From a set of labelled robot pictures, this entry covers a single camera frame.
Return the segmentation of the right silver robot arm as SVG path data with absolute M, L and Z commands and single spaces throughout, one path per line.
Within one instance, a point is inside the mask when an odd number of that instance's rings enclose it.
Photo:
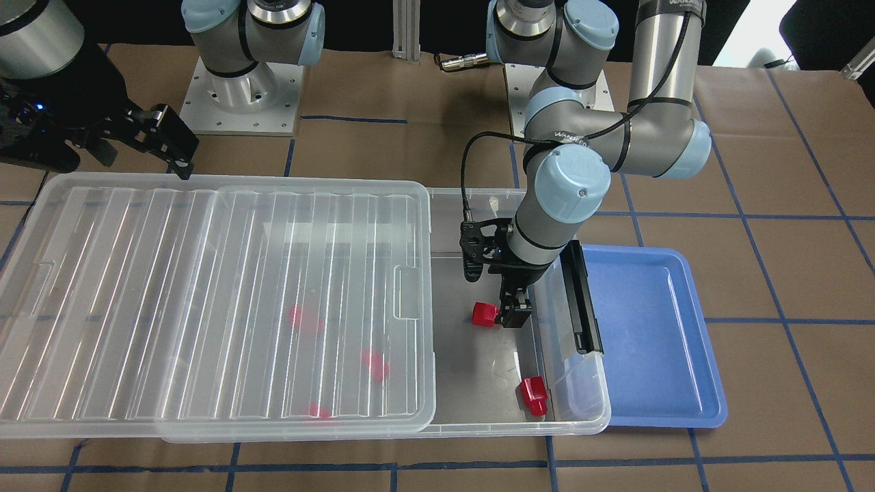
M 271 63 L 313 66 L 325 10 L 312 1 L 184 1 L 185 30 L 205 65 L 216 105 L 262 109 L 278 97 Z M 64 1 L 2 3 L 2 162 L 74 172 L 78 149 L 110 166 L 118 141 L 162 159 L 182 180 L 199 138 L 167 104 L 142 109 L 121 72 Z

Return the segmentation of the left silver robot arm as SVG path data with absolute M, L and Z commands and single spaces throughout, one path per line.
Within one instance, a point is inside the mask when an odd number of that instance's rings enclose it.
M 475 221 L 461 182 L 463 276 L 501 277 L 499 305 L 478 303 L 477 326 L 521 327 L 527 290 L 600 208 L 615 172 L 685 180 L 712 148 L 692 115 L 704 1 L 638 3 L 632 80 L 624 111 L 593 108 L 593 90 L 615 47 L 619 19 L 600 1 L 492 1 L 485 56 L 496 64 L 541 66 L 529 91 L 521 137 L 527 190 L 510 219 Z

